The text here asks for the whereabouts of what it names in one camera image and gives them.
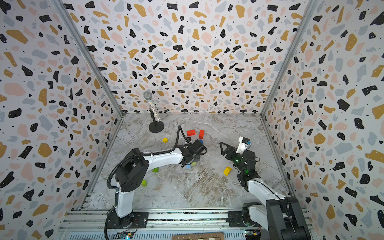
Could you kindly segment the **red block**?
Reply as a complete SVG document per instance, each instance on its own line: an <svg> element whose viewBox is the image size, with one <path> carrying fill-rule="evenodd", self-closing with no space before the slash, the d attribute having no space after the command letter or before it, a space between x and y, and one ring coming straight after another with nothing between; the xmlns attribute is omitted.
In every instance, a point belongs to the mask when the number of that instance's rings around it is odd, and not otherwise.
<svg viewBox="0 0 384 240"><path fill-rule="evenodd" d="M190 136L194 136L196 134L196 131L195 130L188 130L187 131L187 136L190 137Z"/></svg>
<svg viewBox="0 0 384 240"><path fill-rule="evenodd" d="M204 138L204 134L205 134L205 131L204 130L200 130L199 139L203 139Z"/></svg>

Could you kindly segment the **glitter silver microphone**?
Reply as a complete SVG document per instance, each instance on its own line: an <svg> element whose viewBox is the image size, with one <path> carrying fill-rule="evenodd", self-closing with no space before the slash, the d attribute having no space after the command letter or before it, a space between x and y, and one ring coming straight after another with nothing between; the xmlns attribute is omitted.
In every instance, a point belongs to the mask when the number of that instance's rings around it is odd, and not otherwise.
<svg viewBox="0 0 384 240"><path fill-rule="evenodd" d="M145 100L147 101L147 103L148 103L148 105L150 107L150 111L154 115L155 121L156 122L160 122L161 119L160 119L159 111L158 111L156 103L155 103L155 101L153 99L152 91L150 91L150 90L144 91L144 98L145 98Z"/></svg>

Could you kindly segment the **yellow block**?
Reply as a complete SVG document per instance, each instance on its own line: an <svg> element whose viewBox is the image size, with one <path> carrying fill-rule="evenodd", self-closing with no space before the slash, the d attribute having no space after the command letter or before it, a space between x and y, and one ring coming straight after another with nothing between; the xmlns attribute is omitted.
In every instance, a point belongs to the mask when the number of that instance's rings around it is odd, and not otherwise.
<svg viewBox="0 0 384 240"><path fill-rule="evenodd" d="M228 176L228 175L230 174L231 171L232 171L232 168L230 168L230 167L226 167L225 170L223 171L223 174L224 174L225 176Z"/></svg>

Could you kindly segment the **cardboard wooden tray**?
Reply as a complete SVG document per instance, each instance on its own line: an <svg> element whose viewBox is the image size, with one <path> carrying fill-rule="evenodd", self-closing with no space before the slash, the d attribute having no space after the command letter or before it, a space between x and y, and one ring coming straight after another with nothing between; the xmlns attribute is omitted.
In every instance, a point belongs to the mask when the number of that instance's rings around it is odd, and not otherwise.
<svg viewBox="0 0 384 240"><path fill-rule="evenodd" d="M225 240L224 233L174 235L172 240Z"/></svg>

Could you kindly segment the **red upright block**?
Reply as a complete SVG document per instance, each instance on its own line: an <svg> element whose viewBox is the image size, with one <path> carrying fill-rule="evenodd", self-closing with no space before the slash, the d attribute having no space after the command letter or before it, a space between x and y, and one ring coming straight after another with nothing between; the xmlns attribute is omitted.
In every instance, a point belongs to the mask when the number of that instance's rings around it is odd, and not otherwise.
<svg viewBox="0 0 384 240"><path fill-rule="evenodd" d="M205 131L204 130L200 130L199 139L203 139L204 138L204 134L205 134Z"/></svg>

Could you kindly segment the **black microphone stand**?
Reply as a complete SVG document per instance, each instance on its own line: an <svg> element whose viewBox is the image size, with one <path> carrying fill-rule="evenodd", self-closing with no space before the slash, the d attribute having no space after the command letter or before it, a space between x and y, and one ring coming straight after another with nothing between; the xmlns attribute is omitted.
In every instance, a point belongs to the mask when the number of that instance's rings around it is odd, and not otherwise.
<svg viewBox="0 0 384 240"><path fill-rule="evenodd" d="M150 110L152 122L149 125L149 130L151 133L159 133L164 129L164 123L162 121L157 122L155 119L155 114L152 110Z"/></svg>

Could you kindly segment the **lime green round block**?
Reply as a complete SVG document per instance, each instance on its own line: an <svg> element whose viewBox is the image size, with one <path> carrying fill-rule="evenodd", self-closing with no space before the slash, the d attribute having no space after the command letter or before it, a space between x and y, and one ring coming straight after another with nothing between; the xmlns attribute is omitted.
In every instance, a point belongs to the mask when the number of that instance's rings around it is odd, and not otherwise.
<svg viewBox="0 0 384 240"><path fill-rule="evenodd" d="M148 182L146 180L143 180L142 181L142 184L141 184L143 187L146 187L148 185Z"/></svg>

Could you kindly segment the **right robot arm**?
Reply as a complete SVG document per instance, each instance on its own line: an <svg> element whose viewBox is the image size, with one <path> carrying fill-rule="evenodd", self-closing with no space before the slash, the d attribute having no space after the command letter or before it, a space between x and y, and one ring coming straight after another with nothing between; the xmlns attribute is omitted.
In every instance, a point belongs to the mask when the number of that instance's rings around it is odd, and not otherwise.
<svg viewBox="0 0 384 240"><path fill-rule="evenodd" d="M249 150L251 145L249 139L243 137L237 147L220 142L221 155L238 170L239 183L258 199L244 204L243 222L264 228L271 240L310 240L312 236L299 201L279 194L264 182L256 171L260 158Z"/></svg>

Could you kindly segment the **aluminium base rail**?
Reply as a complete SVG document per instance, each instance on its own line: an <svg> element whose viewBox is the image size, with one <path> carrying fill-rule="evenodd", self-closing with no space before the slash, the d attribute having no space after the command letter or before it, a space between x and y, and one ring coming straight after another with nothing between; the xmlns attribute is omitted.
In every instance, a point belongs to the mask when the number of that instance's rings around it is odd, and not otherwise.
<svg viewBox="0 0 384 240"><path fill-rule="evenodd" d="M144 230L253 230L259 225L246 225L240 209L153 209L134 211L134 220L127 228ZM59 227L64 231L102 231L106 210L70 211Z"/></svg>

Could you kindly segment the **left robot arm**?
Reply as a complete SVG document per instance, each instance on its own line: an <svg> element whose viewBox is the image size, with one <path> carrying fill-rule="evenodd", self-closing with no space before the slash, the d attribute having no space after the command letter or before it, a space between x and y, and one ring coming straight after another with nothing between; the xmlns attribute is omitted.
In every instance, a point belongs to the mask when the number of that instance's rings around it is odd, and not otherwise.
<svg viewBox="0 0 384 240"><path fill-rule="evenodd" d="M167 165L185 167L198 162L207 152L206 146L199 140L159 152L141 152L137 148L131 150L107 178L107 188L115 191L115 203L107 213L105 229L145 228L144 219L148 213L135 214L133 200L135 190L142 184L147 172Z"/></svg>

